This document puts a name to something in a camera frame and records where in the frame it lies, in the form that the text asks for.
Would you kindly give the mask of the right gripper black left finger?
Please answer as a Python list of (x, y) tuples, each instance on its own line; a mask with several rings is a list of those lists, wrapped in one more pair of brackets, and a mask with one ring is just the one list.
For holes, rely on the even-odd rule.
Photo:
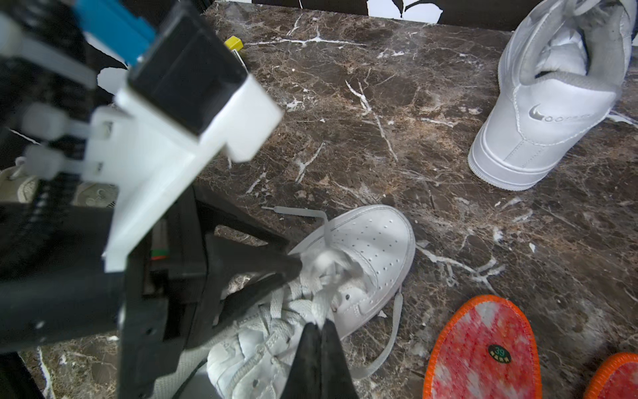
[(281, 399), (321, 397), (322, 334), (317, 324), (307, 324), (300, 338)]

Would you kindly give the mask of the white sneaker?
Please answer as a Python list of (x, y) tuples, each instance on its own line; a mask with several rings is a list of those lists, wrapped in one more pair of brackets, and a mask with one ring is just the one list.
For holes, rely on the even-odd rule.
[(498, 63), (499, 96), (470, 147), (482, 181), (526, 191), (603, 121), (631, 61), (635, 1), (542, 1)]
[(203, 373), (210, 385), (198, 389), (198, 397), (278, 398), (307, 324), (332, 321), (345, 338), (391, 304), (392, 323), (399, 325), (400, 288), (415, 257), (415, 234), (398, 209), (368, 205), (335, 219), (320, 210), (277, 212), (323, 222), (292, 249), (302, 261), (299, 276), (185, 352), (176, 371), (156, 382), (154, 397), (174, 398), (189, 377)]

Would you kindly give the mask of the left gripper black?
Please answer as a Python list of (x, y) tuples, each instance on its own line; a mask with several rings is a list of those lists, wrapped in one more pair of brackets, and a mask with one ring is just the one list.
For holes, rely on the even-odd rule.
[(104, 269), (112, 209), (75, 207), (33, 269), (1, 282), (1, 350), (118, 330), (118, 395), (148, 398), (185, 350), (208, 342), (302, 268), (286, 238), (204, 186), (189, 187)]

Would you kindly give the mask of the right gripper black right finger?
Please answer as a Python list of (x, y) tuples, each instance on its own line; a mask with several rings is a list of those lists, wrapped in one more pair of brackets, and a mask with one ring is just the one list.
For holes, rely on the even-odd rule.
[(321, 335), (321, 398), (359, 398), (336, 325), (329, 319), (323, 325)]

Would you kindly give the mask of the red orange insole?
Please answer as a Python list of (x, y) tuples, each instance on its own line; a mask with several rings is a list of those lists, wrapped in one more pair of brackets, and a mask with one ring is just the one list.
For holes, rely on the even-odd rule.
[(480, 295), (440, 333), (425, 373), (424, 398), (541, 398), (533, 329), (511, 301)]

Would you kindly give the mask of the beige sneaker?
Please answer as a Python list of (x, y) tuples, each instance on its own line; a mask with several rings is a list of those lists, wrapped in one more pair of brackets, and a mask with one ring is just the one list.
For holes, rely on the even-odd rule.
[(76, 189), (74, 206), (114, 208), (119, 190), (114, 185), (81, 183)]
[(30, 176), (24, 169), (26, 158), (15, 160), (15, 165), (1, 171), (0, 200), (11, 203), (29, 203), (38, 187), (38, 178)]

